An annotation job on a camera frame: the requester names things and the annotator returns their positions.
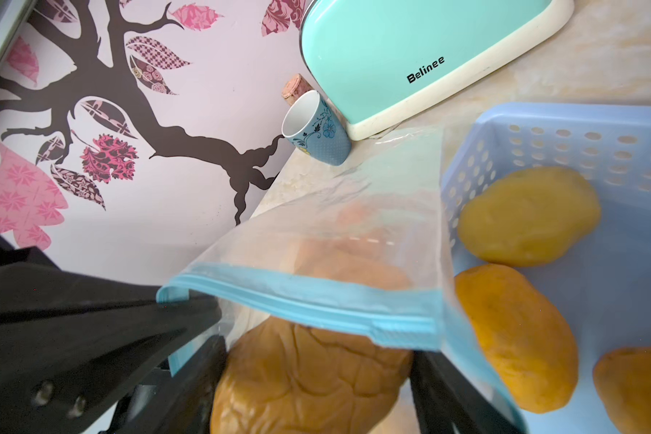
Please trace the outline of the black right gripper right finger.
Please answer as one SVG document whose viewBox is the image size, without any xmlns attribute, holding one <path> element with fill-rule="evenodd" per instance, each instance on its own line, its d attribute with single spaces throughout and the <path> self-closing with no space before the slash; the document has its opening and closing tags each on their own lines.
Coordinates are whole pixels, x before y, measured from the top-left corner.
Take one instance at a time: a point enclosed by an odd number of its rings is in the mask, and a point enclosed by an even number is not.
<svg viewBox="0 0 651 434">
<path fill-rule="evenodd" d="M 416 352 L 410 385 L 422 433 L 519 433 L 441 353 Z"/>
</svg>

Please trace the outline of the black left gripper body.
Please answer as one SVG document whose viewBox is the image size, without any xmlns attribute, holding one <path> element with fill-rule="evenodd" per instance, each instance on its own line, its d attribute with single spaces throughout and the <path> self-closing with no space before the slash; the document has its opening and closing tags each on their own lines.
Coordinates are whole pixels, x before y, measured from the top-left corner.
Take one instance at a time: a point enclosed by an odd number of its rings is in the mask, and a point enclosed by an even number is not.
<svg viewBox="0 0 651 434">
<path fill-rule="evenodd" d="M 40 249 L 0 236 L 0 433 L 81 433 L 140 386 L 145 403 L 177 375 L 222 312 L 206 295 L 157 299 L 157 288 L 59 269 Z"/>
</svg>

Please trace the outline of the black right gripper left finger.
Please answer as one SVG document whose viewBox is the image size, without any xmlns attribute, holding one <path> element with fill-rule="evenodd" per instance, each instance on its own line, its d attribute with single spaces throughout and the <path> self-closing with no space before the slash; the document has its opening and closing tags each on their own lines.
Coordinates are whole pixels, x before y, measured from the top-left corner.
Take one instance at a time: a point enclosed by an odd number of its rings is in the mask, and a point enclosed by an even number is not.
<svg viewBox="0 0 651 434">
<path fill-rule="evenodd" d="M 210 337 L 119 433 L 209 433 L 213 400 L 227 362 L 222 336 Z"/>
</svg>

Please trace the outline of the wrinkled orange potato top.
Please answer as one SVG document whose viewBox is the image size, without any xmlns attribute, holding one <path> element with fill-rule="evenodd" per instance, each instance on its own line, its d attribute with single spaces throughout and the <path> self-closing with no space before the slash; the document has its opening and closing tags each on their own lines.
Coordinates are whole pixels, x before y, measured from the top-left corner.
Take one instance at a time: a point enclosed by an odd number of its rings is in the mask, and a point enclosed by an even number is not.
<svg viewBox="0 0 651 434">
<path fill-rule="evenodd" d="M 307 239 L 299 247 L 294 272 L 373 289 L 410 289 L 412 282 L 406 273 L 383 258 L 386 235 L 385 230 L 377 229 L 354 239 Z"/>
</svg>

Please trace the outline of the clear blue zipper bag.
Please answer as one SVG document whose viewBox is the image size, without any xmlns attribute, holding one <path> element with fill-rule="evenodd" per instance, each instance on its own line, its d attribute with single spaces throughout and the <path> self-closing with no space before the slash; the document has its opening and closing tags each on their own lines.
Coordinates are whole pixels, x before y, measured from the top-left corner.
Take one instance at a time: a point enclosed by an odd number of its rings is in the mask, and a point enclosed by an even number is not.
<svg viewBox="0 0 651 434">
<path fill-rule="evenodd" d="M 157 292 L 161 304 L 218 299 L 231 349 L 261 316 L 410 356 L 423 433 L 525 433 L 508 388 L 481 354 L 456 297 L 444 131 L 404 128 L 312 193 L 251 218 Z"/>
</svg>

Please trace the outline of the light blue perforated plastic basket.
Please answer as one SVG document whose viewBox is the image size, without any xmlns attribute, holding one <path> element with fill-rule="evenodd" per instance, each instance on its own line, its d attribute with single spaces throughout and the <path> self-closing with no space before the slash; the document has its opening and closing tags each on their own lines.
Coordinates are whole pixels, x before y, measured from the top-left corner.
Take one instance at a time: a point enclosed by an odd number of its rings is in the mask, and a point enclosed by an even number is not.
<svg viewBox="0 0 651 434">
<path fill-rule="evenodd" d="M 568 322 L 580 361 L 571 401 L 524 419 L 532 433 L 613 433 L 592 372 L 604 354 L 651 347 L 651 107 L 507 103 L 482 114 L 442 183 L 456 272 L 481 264 L 459 237 L 462 209 L 540 167 L 578 174 L 596 201 L 512 211 L 556 230 L 558 256 L 521 272 Z"/>
</svg>

